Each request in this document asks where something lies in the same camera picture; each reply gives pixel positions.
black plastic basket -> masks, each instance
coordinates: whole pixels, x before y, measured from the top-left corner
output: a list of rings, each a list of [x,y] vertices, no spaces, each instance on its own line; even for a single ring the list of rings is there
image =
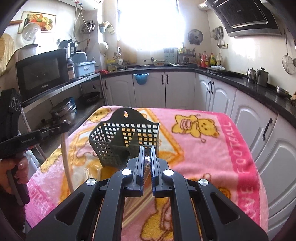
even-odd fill
[[[89,135],[89,143],[102,166],[125,168],[130,158],[138,157],[140,146],[159,150],[159,123],[151,122],[132,108],[117,109],[100,122]]]

triangular cutout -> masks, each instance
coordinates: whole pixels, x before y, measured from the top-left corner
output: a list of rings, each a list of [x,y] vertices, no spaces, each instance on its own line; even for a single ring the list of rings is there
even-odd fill
[[[232,209],[230,209],[215,193],[211,193],[211,198],[216,207],[221,223],[228,224],[239,218],[239,216]]]
[[[56,214],[56,219],[65,224],[72,225],[83,198],[84,193],[79,193],[67,204],[66,207]]]

framed picture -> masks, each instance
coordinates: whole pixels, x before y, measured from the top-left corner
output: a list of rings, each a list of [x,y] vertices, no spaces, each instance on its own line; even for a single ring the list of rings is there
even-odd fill
[[[28,23],[38,24],[42,33],[52,33],[55,30],[56,15],[42,13],[42,12],[23,12],[22,23],[19,25],[18,34],[22,33],[22,30]]]

pink blanket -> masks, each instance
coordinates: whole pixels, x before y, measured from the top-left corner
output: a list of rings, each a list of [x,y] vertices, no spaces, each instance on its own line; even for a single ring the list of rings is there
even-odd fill
[[[88,136],[117,108],[98,109],[68,137],[68,161],[74,188],[89,177],[102,180],[116,171],[102,168]],[[145,118],[160,122],[159,157],[167,160],[171,169],[187,179],[208,179],[267,230],[268,206],[263,183],[247,144],[227,115],[195,110],[137,110]],[[28,188],[31,201],[26,207],[26,218],[35,226],[70,194],[60,148],[38,169]],[[173,240],[169,199],[153,198],[150,189],[147,179],[144,196],[126,202],[122,240]]]

white cabinet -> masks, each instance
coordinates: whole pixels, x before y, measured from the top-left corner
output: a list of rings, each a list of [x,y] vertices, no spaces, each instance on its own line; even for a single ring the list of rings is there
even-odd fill
[[[108,105],[136,107],[131,74],[105,78],[102,82]]]
[[[231,119],[246,141],[254,161],[263,149],[276,121],[276,114],[252,97],[237,90]]]
[[[149,73],[147,82],[139,85],[133,76],[136,106],[149,108],[165,108],[165,73]]]
[[[212,79],[209,111],[231,115],[236,88],[222,81]]]
[[[212,78],[195,74],[194,109],[208,111],[210,106],[210,86]]]
[[[166,108],[193,110],[195,73],[166,72]]]
[[[280,230],[296,198],[296,130],[278,116],[256,166],[265,186],[269,207],[268,236]]]

